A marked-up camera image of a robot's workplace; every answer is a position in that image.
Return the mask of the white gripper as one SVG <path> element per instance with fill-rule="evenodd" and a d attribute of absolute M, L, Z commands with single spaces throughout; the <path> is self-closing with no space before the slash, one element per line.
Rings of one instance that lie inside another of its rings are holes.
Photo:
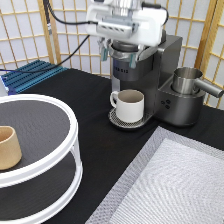
<path fill-rule="evenodd" d="M 100 37 L 101 61 L 108 58 L 110 39 L 155 47 L 161 42 L 167 10 L 143 0 L 92 0 L 88 7 L 86 32 Z M 137 53 L 130 54 L 129 67 L 136 68 Z"/>

